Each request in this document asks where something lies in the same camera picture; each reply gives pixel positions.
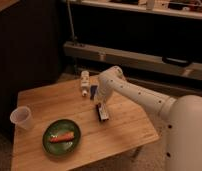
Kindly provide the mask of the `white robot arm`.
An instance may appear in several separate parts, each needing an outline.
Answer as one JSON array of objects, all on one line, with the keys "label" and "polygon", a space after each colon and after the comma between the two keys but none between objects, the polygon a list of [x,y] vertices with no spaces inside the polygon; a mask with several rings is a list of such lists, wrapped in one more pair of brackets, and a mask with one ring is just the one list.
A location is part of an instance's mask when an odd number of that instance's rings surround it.
[{"label": "white robot arm", "polygon": [[107,103],[112,93],[127,97],[168,124],[165,171],[202,171],[202,97],[174,98],[125,80],[113,66],[98,75],[96,103]]}]

